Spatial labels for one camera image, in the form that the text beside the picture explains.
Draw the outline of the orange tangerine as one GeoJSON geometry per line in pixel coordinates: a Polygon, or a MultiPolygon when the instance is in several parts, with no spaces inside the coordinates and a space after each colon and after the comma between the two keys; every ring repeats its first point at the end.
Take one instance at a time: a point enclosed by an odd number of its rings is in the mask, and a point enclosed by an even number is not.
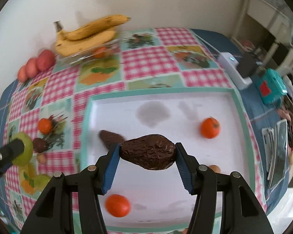
{"type": "Polygon", "coordinates": [[[220,123],[213,117],[204,119],[200,126],[200,133],[206,139],[216,138],[220,133],[220,123]]]}
{"type": "Polygon", "coordinates": [[[105,200],[105,208],[110,215],[117,218],[125,217],[131,212],[129,200],[119,194],[110,195],[105,200]]]}
{"type": "Polygon", "coordinates": [[[38,129],[43,135],[50,134],[53,129],[52,121],[48,118],[42,118],[38,122],[38,129]]]}

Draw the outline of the orange tangerine on tablecloth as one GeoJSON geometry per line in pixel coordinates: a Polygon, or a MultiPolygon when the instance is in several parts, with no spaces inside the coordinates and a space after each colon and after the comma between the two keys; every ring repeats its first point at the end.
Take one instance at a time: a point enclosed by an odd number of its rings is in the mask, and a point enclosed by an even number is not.
{"type": "Polygon", "coordinates": [[[38,129],[43,135],[50,134],[53,129],[52,121],[48,118],[42,118],[38,122],[38,129]]]}

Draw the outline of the red apple right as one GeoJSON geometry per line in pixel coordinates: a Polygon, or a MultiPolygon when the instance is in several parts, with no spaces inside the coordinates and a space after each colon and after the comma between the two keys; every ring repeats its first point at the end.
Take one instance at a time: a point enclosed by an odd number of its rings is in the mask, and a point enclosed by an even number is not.
{"type": "Polygon", "coordinates": [[[37,57],[36,65],[40,72],[44,72],[55,65],[55,55],[51,50],[45,49],[37,57]]]}

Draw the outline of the yellow banana bunch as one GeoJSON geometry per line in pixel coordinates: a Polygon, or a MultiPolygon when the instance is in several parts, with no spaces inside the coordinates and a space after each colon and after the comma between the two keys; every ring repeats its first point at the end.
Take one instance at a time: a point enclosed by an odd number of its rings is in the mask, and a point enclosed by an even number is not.
{"type": "Polygon", "coordinates": [[[116,27],[131,20],[130,17],[116,14],[92,21],[74,31],[66,31],[59,21],[54,22],[56,29],[56,52],[69,57],[102,46],[115,39],[116,27]]]}

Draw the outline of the teal box red label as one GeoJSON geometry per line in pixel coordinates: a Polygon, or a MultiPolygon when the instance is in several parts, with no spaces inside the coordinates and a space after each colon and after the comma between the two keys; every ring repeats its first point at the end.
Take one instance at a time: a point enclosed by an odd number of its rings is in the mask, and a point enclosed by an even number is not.
{"type": "Polygon", "coordinates": [[[266,105],[273,104],[287,95],[282,77],[273,69],[267,69],[264,75],[255,81],[255,86],[266,105]]]}

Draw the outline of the white charger device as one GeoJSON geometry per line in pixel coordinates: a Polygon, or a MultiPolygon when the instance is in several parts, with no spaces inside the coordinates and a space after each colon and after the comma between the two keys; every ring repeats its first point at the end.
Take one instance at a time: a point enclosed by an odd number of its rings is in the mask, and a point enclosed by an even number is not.
{"type": "Polygon", "coordinates": [[[221,52],[217,61],[239,90],[244,90],[252,84],[252,79],[250,77],[243,78],[238,72],[237,66],[239,63],[232,54],[221,52]]]}

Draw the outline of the white shelf unit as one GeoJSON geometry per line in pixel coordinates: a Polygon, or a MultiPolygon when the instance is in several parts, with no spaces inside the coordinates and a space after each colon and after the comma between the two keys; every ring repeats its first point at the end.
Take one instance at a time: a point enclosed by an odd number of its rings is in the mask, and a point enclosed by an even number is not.
{"type": "Polygon", "coordinates": [[[293,75],[293,18],[286,3],[243,0],[232,41],[265,67],[293,75]]]}

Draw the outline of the green mango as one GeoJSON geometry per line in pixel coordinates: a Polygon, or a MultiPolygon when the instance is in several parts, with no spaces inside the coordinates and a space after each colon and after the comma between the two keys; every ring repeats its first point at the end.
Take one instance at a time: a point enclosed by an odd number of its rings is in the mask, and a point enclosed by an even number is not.
{"type": "Polygon", "coordinates": [[[46,185],[49,183],[51,177],[46,174],[39,174],[34,177],[34,185],[37,191],[42,192],[46,185]]]}
{"type": "Polygon", "coordinates": [[[12,161],[12,164],[14,166],[25,166],[33,156],[33,142],[31,137],[24,132],[18,132],[14,135],[13,139],[20,139],[22,141],[24,151],[12,161]]]}

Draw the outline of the small dark avocado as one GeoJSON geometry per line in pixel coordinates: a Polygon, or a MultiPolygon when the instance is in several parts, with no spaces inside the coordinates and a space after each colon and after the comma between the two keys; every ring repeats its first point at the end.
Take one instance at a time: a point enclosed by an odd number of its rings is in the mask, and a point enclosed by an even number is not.
{"type": "Polygon", "coordinates": [[[35,138],[33,140],[33,149],[36,153],[42,153],[49,148],[48,142],[42,138],[35,138]]]}

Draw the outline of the large dark avocado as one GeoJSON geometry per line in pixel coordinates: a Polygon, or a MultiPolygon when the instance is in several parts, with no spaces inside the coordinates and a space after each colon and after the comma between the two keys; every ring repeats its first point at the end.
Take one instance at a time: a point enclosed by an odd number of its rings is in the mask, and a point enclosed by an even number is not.
{"type": "Polygon", "coordinates": [[[160,134],[150,134],[124,141],[120,157],[146,170],[165,170],[176,159],[173,142],[160,134]]]}

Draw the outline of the black power adapter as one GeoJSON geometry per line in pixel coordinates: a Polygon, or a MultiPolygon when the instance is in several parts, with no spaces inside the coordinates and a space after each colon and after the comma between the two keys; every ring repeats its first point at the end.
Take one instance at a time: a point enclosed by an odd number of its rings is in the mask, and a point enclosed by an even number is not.
{"type": "Polygon", "coordinates": [[[249,52],[245,52],[237,64],[237,71],[241,77],[247,78],[256,72],[257,67],[254,57],[249,52]]]}

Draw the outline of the blue tablecloth underlay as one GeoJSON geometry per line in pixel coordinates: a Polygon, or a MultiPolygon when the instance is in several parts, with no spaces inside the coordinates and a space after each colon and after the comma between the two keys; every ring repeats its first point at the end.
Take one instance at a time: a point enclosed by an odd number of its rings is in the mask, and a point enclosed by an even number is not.
{"type": "MultiPolygon", "coordinates": [[[[237,60],[240,60],[244,55],[244,52],[240,51],[238,47],[223,34],[194,28],[192,28],[191,31],[197,35],[199,41],[208,48],[210,53],[212,53],[216,59],[221,52],[228,52],[237,60]]],[[[268,188],[266,154],[261,134],[263,128],[274,127],[276,123],[280,121],[280,116],[277,112],[280,105],[265,105],[262,102],[260,93],[255,84],[251,84],[248,88],[240,91],[240,95],[252,126],[254,138],[256,139],[255,157],[259,158],[256,163],[259,168],[259,180],[261,185],[261,194],[259,198],[264,200],[264,210],[268,215],[276,208],[284,196],[289,183],[289,171],[286,171],[285,177],[280,181],[276,188],[272,190],[268,188]]]]}

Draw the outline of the silver foil packets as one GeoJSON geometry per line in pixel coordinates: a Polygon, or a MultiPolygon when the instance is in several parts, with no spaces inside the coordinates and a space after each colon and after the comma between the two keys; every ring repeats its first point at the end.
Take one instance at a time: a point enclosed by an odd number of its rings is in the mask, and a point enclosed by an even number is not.
{"type": "Polygon", "coordinates": [[[278,121],[274,128],[261,130],[264,141],[268,188],[273,189],[285,177],[288,167],[288,123],[278,121]]]}

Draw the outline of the white tray teal rim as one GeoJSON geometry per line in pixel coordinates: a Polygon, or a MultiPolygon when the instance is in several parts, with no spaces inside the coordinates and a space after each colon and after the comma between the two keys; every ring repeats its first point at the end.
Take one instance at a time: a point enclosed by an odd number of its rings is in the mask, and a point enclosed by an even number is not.
{"type": "Polygon", "coordinates": [[[158,88],[89,98],[80,167],[109,144],[124,145],[112,187],[99,197],[109,231],[157,232],[188,226],[196,197],[182,183],[176,143],[200,164],[239,172],[255,188],[254,151],[238,92],[229,88],[158,88]]]}

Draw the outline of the kiwi in tray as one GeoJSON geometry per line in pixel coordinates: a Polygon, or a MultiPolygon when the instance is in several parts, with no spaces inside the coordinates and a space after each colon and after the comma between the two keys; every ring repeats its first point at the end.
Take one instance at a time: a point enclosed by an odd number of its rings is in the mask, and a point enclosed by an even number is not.
{"type": "Polygon", "coordinates": [[[209,168],[213,170],[215,173],[221,173],[221,169],[217,165],[210,165],[209,168]]]}

